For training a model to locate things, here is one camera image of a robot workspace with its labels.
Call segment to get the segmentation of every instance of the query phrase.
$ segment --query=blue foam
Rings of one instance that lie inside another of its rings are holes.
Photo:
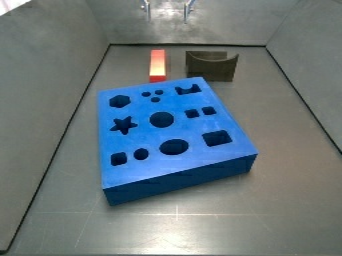
[[[250,171],[258,150],[203,78],[100,91],[98,103],[111,205]]]

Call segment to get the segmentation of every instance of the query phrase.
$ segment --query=star-shaped hole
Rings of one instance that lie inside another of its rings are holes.
[[[128,130],[138,126],[132,123],[132,117],[128,116],[124,119],[114,119],[115,126],[111,128],[111,131],[120,131],[123,135],[128,134]]]

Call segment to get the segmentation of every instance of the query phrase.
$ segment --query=gray arch-shaped block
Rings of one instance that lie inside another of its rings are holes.
[[[227,52],[187,51],[187,77],[202,76],[207,81],[231,82],[239,54],[227,58]]]

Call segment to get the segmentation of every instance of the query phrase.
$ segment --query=hexagonal hole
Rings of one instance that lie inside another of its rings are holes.
[[[110,106],[114,108],[123,108],[131,103],[131,99],[126,95],[116,95],[110,99]]]

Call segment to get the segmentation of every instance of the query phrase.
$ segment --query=red rectangular block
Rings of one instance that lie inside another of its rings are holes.
[[[166,81],[166,50],[151,51],[150,83]]]

